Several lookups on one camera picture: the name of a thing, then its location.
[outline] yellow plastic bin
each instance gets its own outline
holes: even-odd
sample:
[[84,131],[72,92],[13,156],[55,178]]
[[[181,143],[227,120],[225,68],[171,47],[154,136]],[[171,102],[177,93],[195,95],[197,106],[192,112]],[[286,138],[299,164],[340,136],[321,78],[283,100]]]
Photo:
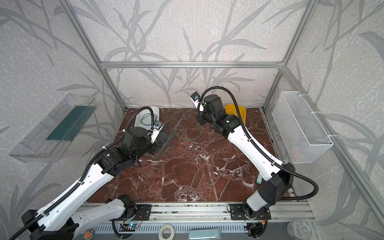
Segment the yellow plastic bin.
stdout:
[[[243,119],[243,123],[245,125],[245,115],[246,115],[247,111],[246,111],[245,107],[243,107],[243,106],[239,106],[239,110],[240,110],[241,118]],[[226,105],[225,106],[225,112],[227,114],[233,114],[233,115],[237,116],[237,111],[236,111],[235,105],[233,105],[233,104]]]

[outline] masking tape roll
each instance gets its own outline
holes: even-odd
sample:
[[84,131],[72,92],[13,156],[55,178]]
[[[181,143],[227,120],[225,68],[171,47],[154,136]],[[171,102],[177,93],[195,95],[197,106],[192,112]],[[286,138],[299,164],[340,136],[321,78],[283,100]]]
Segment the masking tape roll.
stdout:
[[[163,233],[166,229],[169,229],[170,230],[170,236],[169,238],[164,238],[163,237]],[[159,240],[172,240],[173,237],[175,236],[175,229],[173,228],[173,226],[171,224],[164,224],[160,230],[159,230]]]

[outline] wallpaper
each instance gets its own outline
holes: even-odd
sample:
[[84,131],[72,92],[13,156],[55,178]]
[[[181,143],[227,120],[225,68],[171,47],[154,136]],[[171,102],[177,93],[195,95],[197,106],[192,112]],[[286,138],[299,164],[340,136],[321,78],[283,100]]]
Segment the wallpaper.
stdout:
[[307,0],[71,3],[102,61],[281,61]]
[[289,62],[290,70],[382,197],[383,7],[383,0],[318,6]]
[[[109,72],[127,106],[165,107],[192,107],[190,95],[202,94],[211,86],[228,88],[241,106],[259,107],[276,74],[273,68],[116,68]],[[204,75],[212,76],[211,81],[205,81]],[[224,105],[233,103],[222,90],[209,93],[218,94]]]
[[[322,1],[288,63],[298,82],[379,193],[384,143],[384,1]],[[279,92],[292,88],[282,80],[266,111],[285,153],[271,111]],[[310,206],[326,239],[384,239],[384,230],[332,150],[297,172],[314,179],[319,193]],[[295,180],[299,194],[311,186]]]
[[[0,2],[0,236],[21,228],[20,216],[69,187],[108,144],[124,112],[56,1]],[[68,93],[98,105],[57,163],[23,163],[9,152]],[[19,239],[29,239],[24,233]]]

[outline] green string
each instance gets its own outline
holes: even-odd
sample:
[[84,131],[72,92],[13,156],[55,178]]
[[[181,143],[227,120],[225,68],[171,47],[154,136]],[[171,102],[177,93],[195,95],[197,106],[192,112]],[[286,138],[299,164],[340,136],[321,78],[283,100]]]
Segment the green string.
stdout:
[[[145,123],[143,123],[143,120],[144,120],[144,118],[146,118],[146,117],[148,117],[148,116],[150,116],[151,114],[150,113],[146,113],[146,114],[144,114],[143,115],[143,117],[141,118],[141,124],[143,124],[143,125],[145,125],[145,126],[150,126],[151,124],[145,124]],[[154,120],[154,122],[156,122],[156,120],[157,120],[157,115],[156,114],[154,114],[154,118],[155,118],[155,120]]]
[[[171,134],[176,130],[176,128],[180,125],[181,120],[182,120],[183,117],[187,114],[187,112],[190,112],[190,111],[192,111],[192,110],[195,110],[195,108],[192,108],[192,109],[186,111],[186,112],[183,114],[183,116],[180,118],[179,122],[177,123],[176,127],[171,131],[171,133],[170,133],[169,135],[171,135]],[[202,135],[202,133],[203,133],[203,129],[204,129],[204,126],[202,126],[202,128],[201,128],[200,135],[199,135],[198,137],[193,138],[193,139],[184,139],[184,138],[182,138],[182,137],[179,136],[179,139],[177,140],[177,142],[175,143],[175,145],[173,145],[173,147],[172,147],[172,151],[173,151],[173,149],[175,148],[176,144],[179,142],[180,139],[185,140],[185,141],[192,141],[192,140],[196,140],[196,139],[198,139],[199,137],[201,137],[201,135]]]

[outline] red marble tabletop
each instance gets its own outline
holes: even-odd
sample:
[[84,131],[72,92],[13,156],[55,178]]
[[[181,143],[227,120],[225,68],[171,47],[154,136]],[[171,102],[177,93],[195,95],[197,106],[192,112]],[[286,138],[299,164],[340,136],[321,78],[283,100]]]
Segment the red marble tabletop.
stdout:
[[[174,129],[187,108],[160,109],[160,121],[169,121],[168,133]],[[135,109],[128,109],[120,130],[127,124]],[[146,154],[140,167],[125,169],[93,194],[88,202],[107,202],[122,194],[135,202],[177,201],[244,201],[257,188],[258,171],[248,158],[223,136],[206,124],[195,120],[197,110],[182,119],[176,136],[162,157],[155,160]],[[272,154],[275,154],[263,122],[260,109],[248,108],[246,123],[252,135]]]

